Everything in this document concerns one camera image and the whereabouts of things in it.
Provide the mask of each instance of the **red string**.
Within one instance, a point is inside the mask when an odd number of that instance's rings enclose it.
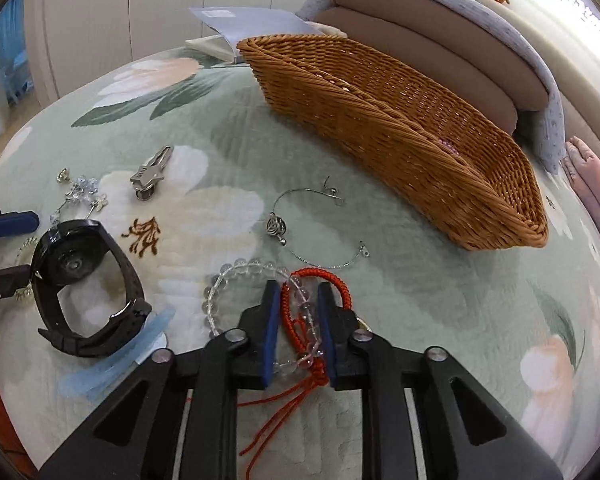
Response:
[[[349,293],[349,289],[347,285],[335,274],[328,272],[324,269],[316,269],[315,267],[307,267],[305,269],[299,269],[295,272],[292,272],[292,276],[298,276],[299,278],[305,278],[308,276],[315,276],[317,278],[322,278],[327,280],[328,282],[333,283],[333,285],[338,289],[340,293],[340,297],[342,298],[342,307],[346,310],[351,310],[351,294]],[[280,313],[282,314],[282,323],[285,327],[285,331],[289,339],[291,339],[291,343],[296,349],[296,352],[299,354],[304,354],[306,352],[306,345],[308,343],[307,337],[307,327],[301,317],[293,318],[291,315],[291,307],[289,302],[289,287],[285,283],[282,286],[282,292],[280,293]],[[298,334],[296,327],[300,329],[301,335]],[[246,480],[250,480],[251,470],[255,465],[257,459],[260,457],[264,449],[266,448],[269,440],[276,434],[280,427],[285,423],[285,421],[291,416],[291,414],[302,404],[302,402],[306,399],[306,397],[315,390],[318,386],[325,386],[329,384],[329,378],[327,377],[326,368],[324,364],[324,360],[320,357],[314,358],[314,363],[309,368],[311,375],[304,378],[295,386],[292,386],[288,390],[277,394],[272,397],[267,397],[266,399],[260,400],[252,400],[251,402],[242,402],[238,404],[238,406],[252,406],[254,404],[264,404],[265,402],[272,402],[274,400],[282,399],[283,397],[292,394],[297,390],[302,390],[299,394],[297,394],[293,399],[291,399],[288,403],[282,406],[273,416],[264,424],[260,431],[256,434],[251,443],[240,452],[240,456],[248,453],[254,446],[258,443],[261,437],[266,433],[267,429],[278,419],[278,423],[273,427],[273,429],[269,432],[267,437],[262,441],[260,447],[256,451],[256,453],[251,457],[251,461],[247,466],[246,471]]]

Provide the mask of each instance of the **floral tablecloth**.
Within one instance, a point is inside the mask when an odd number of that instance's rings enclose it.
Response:
[[[0,158],[0,206],[48,217],[63,200],[56,174],[100,179],[109,205],[93,215],[129,251],[148,301],[176,308],[167,336],[176,352],[208,339],[200,305],[225,262],[258,257],[301,267],[267,237],[273,201],[291,188],[340,189],[343,207],[310,193],[279,204],[289,246],[323,264],[371,256],[338,274],[354,308],[394,345],[449,349],[521,421],[571,479],[600,444],[600,236],[563,173],[534,164],[550,220],[547,247],[467,252],[387,188],[310,132],[267,107],[247,66],[228,67],[187,50],[161,53],[88,84],[33,118]],[[162,145],[175,146],[148,202],[129,177]],[[63,219],[85,208],[66,208]],[[0,267],[25,237],[0,240]],[[256,304],[262,283],[223,292],[221,324]],[[64,292],[68,322],[93,333],[123,303],[115,262],[105,260]],[[0,392],[40,466],[94,408],[65,399],[57,381],[92,363],[37,334],[32,300],[0,304]],[[246,444],[277,405],[239,412]],[[272,440],[254,475],[360,477],[359,395],[322,388]]]

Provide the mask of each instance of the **white label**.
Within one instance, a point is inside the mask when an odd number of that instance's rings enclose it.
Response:
[[[235,14],[226,9],[203,10],[202,14],[208,18],[235,18]]]

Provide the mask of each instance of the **folded blanket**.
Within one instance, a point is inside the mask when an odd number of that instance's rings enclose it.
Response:
[[[571,187],[589,212],[600,232],[600,160],[579,138],[566,143],[562,165]]]

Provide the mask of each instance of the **wicker basket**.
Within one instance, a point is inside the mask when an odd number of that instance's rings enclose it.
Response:
[[[546,244],[526,156],[443,86],[336,36],[262,36],[238,48],[274,110],[344,149],[465,249]]]

